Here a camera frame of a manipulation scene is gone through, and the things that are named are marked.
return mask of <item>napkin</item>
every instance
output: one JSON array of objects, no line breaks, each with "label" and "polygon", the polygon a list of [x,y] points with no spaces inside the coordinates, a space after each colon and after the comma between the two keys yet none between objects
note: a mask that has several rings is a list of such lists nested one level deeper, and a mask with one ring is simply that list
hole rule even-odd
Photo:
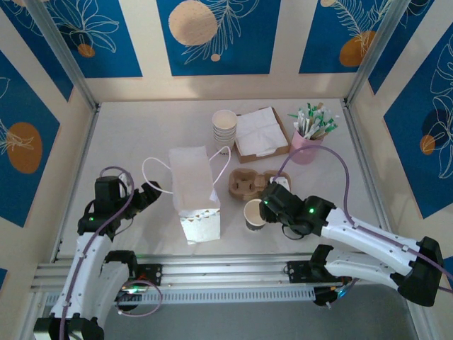
[{"label": "napkin", "polygon": [[256,154],[260,157],[286,147],[288,141],[269,107],[238,116],[236,144],[243,156]]}]

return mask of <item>gray floor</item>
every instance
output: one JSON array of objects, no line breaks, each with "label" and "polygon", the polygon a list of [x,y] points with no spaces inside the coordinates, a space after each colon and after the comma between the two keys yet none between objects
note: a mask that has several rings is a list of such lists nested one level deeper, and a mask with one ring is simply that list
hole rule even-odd
[{"label": "gray floor", "polygon": [[[135,312],[145,311],[145,306]],[[112,309],[106,340],[417,339],[397,292],[354,287],[332,310],[312,302],[164,305],[145,318]]]}]

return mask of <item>paper bag handle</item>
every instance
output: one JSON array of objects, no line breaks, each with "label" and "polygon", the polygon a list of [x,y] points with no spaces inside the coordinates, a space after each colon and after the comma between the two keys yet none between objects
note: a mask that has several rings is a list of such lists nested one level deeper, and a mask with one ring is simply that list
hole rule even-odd
[{"label": "paper bag handle", "polygon": [[[220,176],[225,172],[225,169],[227,168],[227,166],[228,166],[228,164],[229,164],[229,161],[231,161],[231,149],[230,149],[228,146],[223,147],[223,148],[221,148],[219,151],[217,151],[217,152],[214,154],[214,156],[212,156],[212,157],[210,158],[210,161],[212,161],[212,159],[213,159],[214,157],[216,157],[216,156],[217,156],[223,149],[225,149],[225,148],[228,149],[228,161],[226,161],[227,163],[225,164],[224,168],[220,171],[220,174],[217,176],[217,178],[215,179],[215,181],[214,181],[214,183],[213,183],[212,185],[214,185],[215,183],[217,183],[217,181],[219,180]],[[144,180],[145,180],[145,181],[149,184],[149,186],[151,186],[153,189],[155,189],[155,190],[157,190],[157,191],[161,191],[162,193],[170,193],[171,195],[173,195],[173,191],[167,191],[167,190],[164,190],[164,189],[162,189],[162,188],[157,188],[156,186],[153,186],[153,185],[151,184],[151,182],[148,180],[147,175],[144,173],[144,165],[146,164],[147,161],[149,161],[149,160],[151,160],[151,159],[154,160],[154,161],[158,161],[160,164],[162,164],[164,167],[166,167],[168,170],[171,171],[171,168],[170,168],[167,164],[163,163],[160,159],[158,159],[158,158],[156,158],[156,157],[148,157],[148,158],[146,158],[146,159],[143,161],[143,163],[142,163],[142,175],[143,175]]]}]

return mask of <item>pink cup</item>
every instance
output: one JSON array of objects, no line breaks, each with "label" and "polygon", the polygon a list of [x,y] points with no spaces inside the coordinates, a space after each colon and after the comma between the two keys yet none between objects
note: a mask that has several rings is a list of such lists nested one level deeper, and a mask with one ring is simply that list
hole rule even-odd
[{"label": "pink cup", "polygon": [[[321,145],[323,140],[307,140],[303,138],[299,132],[294,131],[294,134],[292,136],[292,141],[291,141],[291,147],[289,149],[289,153],[293,152],[294,150],[299,149],[300,147],[307,147],[309,145]],[[316,158],[316,153],[318,152],[319,149],[313,148],[313,149],[307,149],[307,150],[302,150],[297,152],[291,160],[294,163],[301,164],[301,165],[307,165],[312,163],[312,161]]]}]

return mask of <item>table surface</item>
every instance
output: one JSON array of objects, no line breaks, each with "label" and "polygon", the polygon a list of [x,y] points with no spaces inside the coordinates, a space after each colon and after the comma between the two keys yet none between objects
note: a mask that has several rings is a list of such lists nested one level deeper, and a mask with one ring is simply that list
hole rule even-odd
[{"label": "table surface", "polygon": [[[157,157],[168,163],[169,149],[203,145],[206,146],[208,155],[213,155],[216,149],[211,117],[215,111],[229,109],[237,114],[245,114],[273,106],[291,136],[294,118],[287,114],[296,113],[299,107],[308,102],[317,104],[320,101],[339,115],[336,118],[338,129],[324,139],[323,145],[337,151],[350,170],[350,213],[358,219],[378,225],[339,99],[103,103],[68,212],[59,254],[74,255],[78,237],[77,222],[83,215],[85,206],[94,198],[94,183],[101,169],[110,165],[121,166],[130,171],[136,186],[140,186],[144,183],[142,162],[147,157]],[[276,224],[268,224],[258,232],[248,230],[243,218],[245,203],[233,199],[228,193],[228,177],[234,169],[243,167],[258,172],[277,170],[286,157],[287,154],[240,164],[237,156],[232,154],[230,164],[215,186],[222,205],[220,239],[189,245],[173,207],[172,196],[162,193],[154,204],[135,217],[131,228],[114,239],[113,248],[133,250],[136,254],[165,255],[288,254],[311,253],[318,244],[329,244],[328,240],[316,235],[292,241],[282,234],[280,225]],[[213,159],[213,174],[220,172],[226,160],[227,156]],[[333,155],[319,150],[310,165],[300,166],[290,161],[285,172],[291,177],[292,192],[301,199],[317,195],[342,207],[345,174]],[[162,188],[171,190],[171,174],[163,166],[149,162],[147,176],[151,181],[158,181]],[[124,221],[120,229],[129,222]]]}]

